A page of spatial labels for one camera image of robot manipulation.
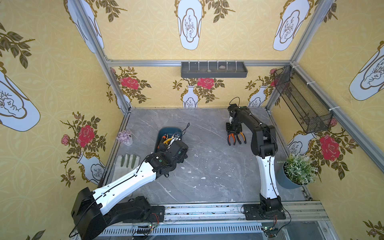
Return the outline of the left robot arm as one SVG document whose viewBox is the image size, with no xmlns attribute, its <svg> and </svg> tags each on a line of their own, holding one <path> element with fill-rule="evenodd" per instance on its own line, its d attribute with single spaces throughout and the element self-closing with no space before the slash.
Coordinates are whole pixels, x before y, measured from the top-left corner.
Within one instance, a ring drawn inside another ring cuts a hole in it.
<svg viewBox="0 0 384 240">
<path fill-rule="evenodd" d="M 176 140 L 164 151 L 146 156 L 136 169 L 114 182 L 93 191 L 89 188 L 79 191 L 71 211 L 77 232 L 71 232 L 69 237 L 93 240 L 115 223 L 144 220 L 151 210 L 145 197 L 125 203 L 122 200 L 159 177 L 168 177 L 177 164 L 183 163 L 188 157 L 188 149 L 183 141 Z"/>
</svg>

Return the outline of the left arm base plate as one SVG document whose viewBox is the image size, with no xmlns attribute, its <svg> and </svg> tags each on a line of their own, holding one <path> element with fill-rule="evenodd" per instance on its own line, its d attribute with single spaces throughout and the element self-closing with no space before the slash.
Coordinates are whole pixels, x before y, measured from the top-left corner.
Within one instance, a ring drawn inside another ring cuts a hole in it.
<svg viewBox="0 0 384 240">
<path fill-rule="evenodd" d="M 162 223 L 165 218 L 164 206 L 151 206 L 150 209 L 145 210 L 144 213 L 136 220 L 132 220 L 133 223 Z"/>
</svg>

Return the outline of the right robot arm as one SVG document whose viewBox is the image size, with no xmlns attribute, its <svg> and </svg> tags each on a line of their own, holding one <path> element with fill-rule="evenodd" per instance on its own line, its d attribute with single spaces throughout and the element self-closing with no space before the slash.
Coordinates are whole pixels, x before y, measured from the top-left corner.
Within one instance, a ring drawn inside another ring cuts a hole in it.
<svg viewBox="0 0 384 240">
<path fill-rule="evenodd" d="M 281 197 L 276 185 L 275 155 L 278 151 L 276 129 L 257 119 L 248 107 L 230 104 L 229 122 L 226 123 L 228 144 L 246 144 L 242 124 L 252 132 L 251 150 L 256 156 L 261 178 L 260 203 L 244 205 L 247 220 L 283 220 L 286 218 Z"/>
</svg>

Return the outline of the teal plastic storage box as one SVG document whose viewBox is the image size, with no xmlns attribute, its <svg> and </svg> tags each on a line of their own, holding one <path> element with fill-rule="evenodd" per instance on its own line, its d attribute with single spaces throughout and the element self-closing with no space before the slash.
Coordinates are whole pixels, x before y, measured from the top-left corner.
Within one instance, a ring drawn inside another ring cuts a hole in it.
<svg viewBox="0 0 384 240">
<path fill-rule="evenodd" d="M 169 146 L 170 138 L 174 133 L 180 133 L 182 130 L 176 127 L 165 127 L 159 130 L 155 141 L 154 153 L 165 151 Z"/>
</svg>

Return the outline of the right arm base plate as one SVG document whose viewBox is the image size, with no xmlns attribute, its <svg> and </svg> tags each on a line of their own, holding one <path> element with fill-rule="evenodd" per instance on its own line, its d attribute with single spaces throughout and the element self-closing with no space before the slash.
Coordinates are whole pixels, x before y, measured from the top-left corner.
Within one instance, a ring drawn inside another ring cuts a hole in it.
<svg viewBox="0 0 384 240">
<path fill-rule="evenodd" d="M 287 217 L 282 205 L 267 207 L 262 204 L 243 205 L 243 214 L 247 221 L 251 220 L 285 220 Z"/>
</svg>

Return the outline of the orange black pliers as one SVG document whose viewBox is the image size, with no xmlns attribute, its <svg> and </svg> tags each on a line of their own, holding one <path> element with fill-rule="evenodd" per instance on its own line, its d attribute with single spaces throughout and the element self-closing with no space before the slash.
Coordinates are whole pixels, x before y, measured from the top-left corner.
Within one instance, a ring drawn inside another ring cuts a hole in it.
<svg viewBox="0 0 384 240">
<path fill-rule="evenodd" d="M 236 137 L 235 137 L 234 133 L 229 133 L 228 134 L 227 142 L 228 142 L 229 146 L 234 146 L 236 144 L 237 141 L 236 141 Z"/>
</svg>

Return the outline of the yellow black pliers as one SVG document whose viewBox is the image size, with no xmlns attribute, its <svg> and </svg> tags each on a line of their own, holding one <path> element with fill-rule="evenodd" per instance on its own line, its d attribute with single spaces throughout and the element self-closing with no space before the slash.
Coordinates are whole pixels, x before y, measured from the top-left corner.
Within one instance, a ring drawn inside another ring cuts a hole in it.
<svg viewBox="0 0 384 240">
<path fill-rule="evenodd" d="M 246 136 L 244 135 L 243 132 L 240 132 L 238 135 L 237 135 L 237 140 L 239 141 L 239 144 L 241 145 L 242 143 L 246 144 L 247 143 L 247 138 Z"/>
</svg>

